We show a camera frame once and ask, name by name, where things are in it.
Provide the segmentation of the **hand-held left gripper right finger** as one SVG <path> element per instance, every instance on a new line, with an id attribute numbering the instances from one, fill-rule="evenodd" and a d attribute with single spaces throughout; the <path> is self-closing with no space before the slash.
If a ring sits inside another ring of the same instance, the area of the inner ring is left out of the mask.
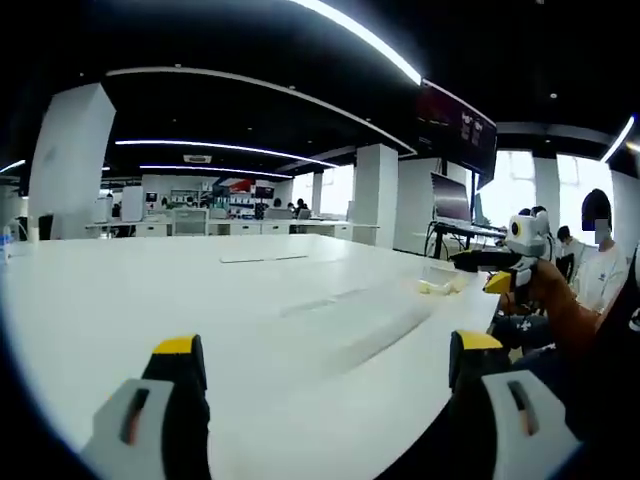
<path id="1" fill-rule="evenodd" d="M 460 479 L 556 479 L 580 450 L 564 404 L 534 373 L 513 370 L 487 333 L 453 331 L 449 387 L 450 459 Z"/>

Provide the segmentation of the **person's right hand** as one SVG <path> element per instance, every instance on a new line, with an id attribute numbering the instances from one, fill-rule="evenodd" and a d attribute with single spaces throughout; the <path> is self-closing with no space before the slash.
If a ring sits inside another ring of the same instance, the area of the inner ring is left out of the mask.
<path id="1" fill-rule="evenodd" d="M 575 301 L 573 291 L 556 265 L 543 259 L 531 268 L 527 298 L 542 306 L 550 320 L 559 318 Z"/>

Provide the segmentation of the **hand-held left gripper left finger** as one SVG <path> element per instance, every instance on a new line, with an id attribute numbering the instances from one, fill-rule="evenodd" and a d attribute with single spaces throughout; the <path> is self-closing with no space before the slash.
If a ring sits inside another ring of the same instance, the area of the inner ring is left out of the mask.
<path id="1" fill-rule="evenodd" d="M 81 459 L 100 479 L 208 479 L 206 391 L 201 337 L 161 342 L 94 414 Z"/>

